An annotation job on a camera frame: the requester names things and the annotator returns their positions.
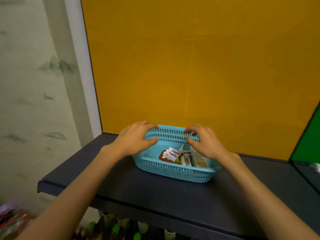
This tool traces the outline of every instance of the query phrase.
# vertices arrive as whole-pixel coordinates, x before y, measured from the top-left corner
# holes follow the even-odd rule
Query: orange wall panel
[[[320,99],[320,0],[82,0],[104,132],[209,126],[288,160]]]

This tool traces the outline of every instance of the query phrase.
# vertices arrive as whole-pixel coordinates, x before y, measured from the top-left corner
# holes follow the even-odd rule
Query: forearm
[[[274,195],[258,178],[240,161],[237,154],[232,154],[237,163],[225,168],[238,182],[253,209],[261,227],[270,240],[283,239],[317,239],[319,236]]]
[[[70,239],[101,182],[120,155],[108,146],[102,148],[92,163],[54,200],[54,202],[18,238]]]

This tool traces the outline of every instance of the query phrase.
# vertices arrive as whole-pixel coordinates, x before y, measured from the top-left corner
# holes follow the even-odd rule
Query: basket
[[[190,149],[185,136],[190,136],[193,140],[199,141],[198,136],[185,134],[185,128],[159,125],[159,129],[151,129],[146,133],[145,139],[159,138],[157,144],[133,156],[134,162],[143,171],[159,174],[174,179],[205,183],[210,181],[213,175],[220,171],[222,167],[215,161],[206,158],[210,168],[198,168],[178,165],[159,160],[163,150],[169,147],[179,149],[184,143],[184,150]]]

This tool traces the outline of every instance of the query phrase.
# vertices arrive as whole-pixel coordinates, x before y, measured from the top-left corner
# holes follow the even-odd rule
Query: green lid
[[[118,233],[120,231],[120,225],[119,223],[114,224],[112,231],[114,233]]]
[[[141,234],[138,232],[134,234],[133,240],[141,240]]]
[[[88,231],[92,232],[96,223],[94,221],[89,222]]]

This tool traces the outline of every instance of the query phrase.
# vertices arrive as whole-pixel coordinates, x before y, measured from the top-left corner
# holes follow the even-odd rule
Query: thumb
[[[186,142],[197,151],[199,142],[191,139],[191,137],[189,136],[186,136],[185,138],[186,138]]]
[[[153,146],[155,145],[157,142],[159,141],[159,138],[152,138],[150,140],[143,140],[143,143],[142,143],[142,151],[145,150],[145,149],[148,149],[150,146]]]

